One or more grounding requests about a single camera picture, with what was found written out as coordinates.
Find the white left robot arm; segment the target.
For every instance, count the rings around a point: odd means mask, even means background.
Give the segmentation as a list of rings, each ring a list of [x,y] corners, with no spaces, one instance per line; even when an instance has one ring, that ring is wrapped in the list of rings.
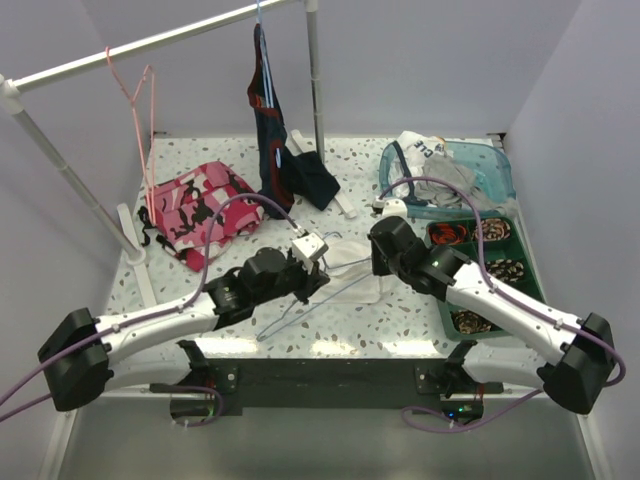
[[[207,368],[186,354],[161,354],[142,367],[132,358],[165,342],[240,323],[275,299],[294,295],[307,302],[329,282],[319,266],[327,250],[325,243],[292,245],[287,253],[265,247],[190,297],[129,314],[95,317],[86,308],[67,314],[38,352],[56,410],[75,410],[110,389],[144,383],[200,390]]]

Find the white tank top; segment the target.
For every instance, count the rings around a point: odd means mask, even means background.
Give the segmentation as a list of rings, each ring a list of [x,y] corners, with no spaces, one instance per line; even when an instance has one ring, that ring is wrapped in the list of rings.
[[[328,251],[321,265],[330,281],[311,296],[311,304],[371,305],[396,286],[394,278],[373,274],[368,241],[328,237],[325,242]]]

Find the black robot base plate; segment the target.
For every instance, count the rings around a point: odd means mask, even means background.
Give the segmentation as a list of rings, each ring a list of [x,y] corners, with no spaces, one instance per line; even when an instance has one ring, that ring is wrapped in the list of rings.
[[[500,383],[446,380],[443,359],[209,359],[175,386],[153,383],[154,394],[178,395],[174,419],[203,417],[210,405],[239,416],[246,408],[402,409],[441,407],[447,394],[500,394]]]

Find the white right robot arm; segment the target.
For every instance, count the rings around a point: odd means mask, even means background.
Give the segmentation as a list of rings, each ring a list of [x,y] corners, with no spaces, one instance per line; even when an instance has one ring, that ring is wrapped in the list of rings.
[[[398,216],[370,230],[372,267],[413,291],[469,310],[521,340],[523,348],[461,342],[433,378],[459,393],[507,383],[543,391],[576,414],[590,413],[619,364],[609,322],[554,309],[486,274],[482,264],[448,245],[428,245]]]

